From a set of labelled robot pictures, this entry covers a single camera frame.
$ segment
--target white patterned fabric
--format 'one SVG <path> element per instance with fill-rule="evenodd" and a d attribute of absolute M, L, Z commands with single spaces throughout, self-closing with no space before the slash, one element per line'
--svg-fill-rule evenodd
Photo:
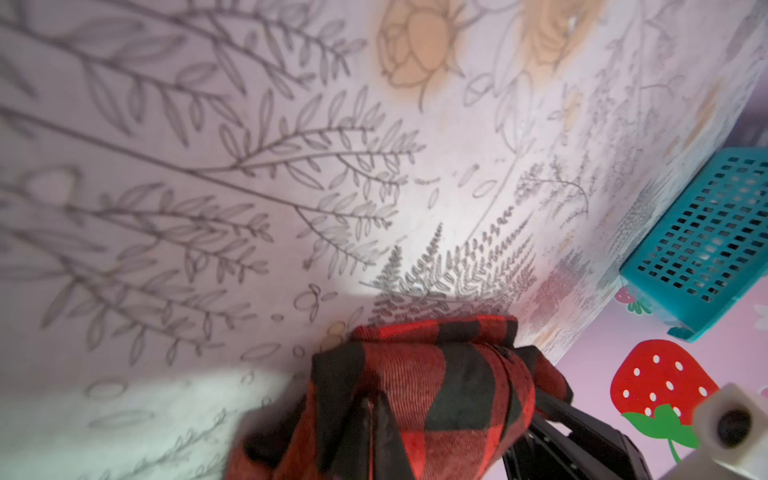
<path fill-rule="evenodd" d="M 732 128 L 767 16 L 5 0 L 0 476 L 216 478 L 355 325 L 510 313 L 556 361 Z"/>

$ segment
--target checkered fabric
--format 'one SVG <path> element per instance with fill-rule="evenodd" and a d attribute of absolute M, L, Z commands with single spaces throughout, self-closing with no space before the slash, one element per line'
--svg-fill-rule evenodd
<path fill-rule="evenodd" d="M 528 428 L 535 387 L 573 396 L 536 347 L 514 347 L 517 329 L 503 316 L 355 329 L 313 357 L 304 410 L 272 478 L 481 478 Z M 241 448 L 226 480 L 264 478 L 249 476 Z"/>

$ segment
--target green stem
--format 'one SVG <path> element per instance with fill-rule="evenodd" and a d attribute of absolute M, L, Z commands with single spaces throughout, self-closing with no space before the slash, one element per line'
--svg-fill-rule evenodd
<path fill-rule="evenodd" d="M 667 441 L 670 443 L 670 450 L 672 451 L 672 457 L 674 458 L 674 461 L 676 463 L 680 463 L 680 456 L 677 454 L 677 450 L 674 449 L 672 439 L 667 439 Z"/>

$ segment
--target pink surface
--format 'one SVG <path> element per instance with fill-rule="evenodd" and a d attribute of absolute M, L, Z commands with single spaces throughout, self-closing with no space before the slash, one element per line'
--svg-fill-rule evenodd
<path fill-rule="evenodd" d="M 620 429 L 643 452 L 655 478 L 674 466 L 665 440 L 640 434 L 611 402 L 610 387 L 619 365 L 639 343 L 667 339 L 679 343 L 720 386 L 733 382 L 768 396 L 768 330 L 758 329 L 768 304 L 768 278 L 757 285 L 721 321 L 695 343 L 666 334 L 668 327 L 653 316 L 638 316 L 627 305 L 611 301 L 558 363 L 571 388 L 574 406 Z M 680 446 L 682 456 L 689 450 Z"/>

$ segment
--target basket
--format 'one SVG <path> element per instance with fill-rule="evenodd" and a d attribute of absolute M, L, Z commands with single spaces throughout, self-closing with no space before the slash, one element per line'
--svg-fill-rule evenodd
<path fill-rule="evenodd" d="M 715 153 L 621 267 L 693 342 L 768 266 L 768 148 Z"/>

